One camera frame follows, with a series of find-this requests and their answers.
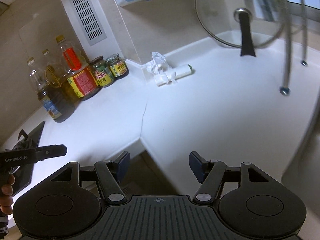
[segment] plastic bottle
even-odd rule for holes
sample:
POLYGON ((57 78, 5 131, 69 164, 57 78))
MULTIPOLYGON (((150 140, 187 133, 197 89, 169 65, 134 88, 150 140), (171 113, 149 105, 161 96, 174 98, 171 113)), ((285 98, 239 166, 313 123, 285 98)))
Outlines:
POLYGON ((67 80, 68 71, 66 67, 56 61, 56 58, 49 52, 48 49, 42 52, 46 62, 45 76, 50 85, 54 88, 61 87, 63 91, 70 97, 71 101, 77 107, 79 98, 67 80))
POLYGON ((31 86, 49 115, 57 123, 68 119, 76 109, 68 95, 61 87, 54 88, 50 85, 45 76, 45 68, 36 63, 33 57, 28 60, 28 66, 31 86))
POLYGON ((98 93, 101 87, 93 74, 91 66, 72 42, 66 41, 63 35, 56 38, 60 52, 68 64, 68 76, 71 87, 80 100, 84 101, 98 93))

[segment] product label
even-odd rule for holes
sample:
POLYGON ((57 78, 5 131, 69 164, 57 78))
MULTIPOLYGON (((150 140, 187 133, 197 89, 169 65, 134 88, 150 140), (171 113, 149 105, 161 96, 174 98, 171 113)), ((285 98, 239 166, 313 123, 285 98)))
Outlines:
POLYGON ((95 75, 96 75, 96 79, 98 81, 98 84, 102 87, 106 86, 112 82, 110 76, 106 73, 105 70, 103 70, 103 71, 96 70, 95 75))
POLYGON ((68 81, 79 98, 92 92, 98 85, 88 67, 73 77, 69 77, 68 81))
POLYGON ((44 108, 48 111, 49 115, 56 120, 61 116, 61 113, 57 110, 55 105, 52 103, 52 101, 48 98, 48 96, 45 96, 41 99, 41 102, 44 106, 44 108))
POLYGON ((127 72, 127 68, 123 62, 112 65, 110 69, 115 77, 119 77, 127 72))
POLYGON ((81 62, 73 48, 66 49, 63 52, 63 56, 71 69, 78 70, 81 68, 81 62))

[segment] wall vent grille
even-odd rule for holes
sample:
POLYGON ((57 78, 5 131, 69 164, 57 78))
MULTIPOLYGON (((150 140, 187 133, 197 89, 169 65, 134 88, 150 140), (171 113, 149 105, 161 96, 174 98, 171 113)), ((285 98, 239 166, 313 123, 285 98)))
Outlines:
POLYGON ((90 0, 70 0, 76 18, 81 25, 90 46, 104 40, 107 36, 90 0))

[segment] glass jar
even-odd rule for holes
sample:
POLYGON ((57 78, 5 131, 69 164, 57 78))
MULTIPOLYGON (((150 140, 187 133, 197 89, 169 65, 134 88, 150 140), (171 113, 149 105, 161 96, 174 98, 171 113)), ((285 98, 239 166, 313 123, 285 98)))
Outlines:
POLYGON ((116 79, 124 78, 129 74, 129 69, 126 63, 119 57, 119 54, 108 57, 106 62, 116 79))
POLYGON ((103 56, 97 57, 90 61, 90 66, 93 68, 98 84, 105 88, 113 84, 115 78, 107 66, 107 62, 103 60, 103 56))

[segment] soy sauce bottle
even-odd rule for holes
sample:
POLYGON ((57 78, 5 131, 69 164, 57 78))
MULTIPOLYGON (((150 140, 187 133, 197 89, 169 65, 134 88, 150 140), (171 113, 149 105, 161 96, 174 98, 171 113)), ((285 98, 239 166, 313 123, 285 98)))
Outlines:
POLYGON ((48 114, 57 123, 68 119, 76 107, 71 98, 63 91, 61 87, 54 88, 50 85, 45 76, 45 69, 37 64, 34 58, 28 60, 30 69, 30 83, 37 92, 38 100, 42 103, 48 114))

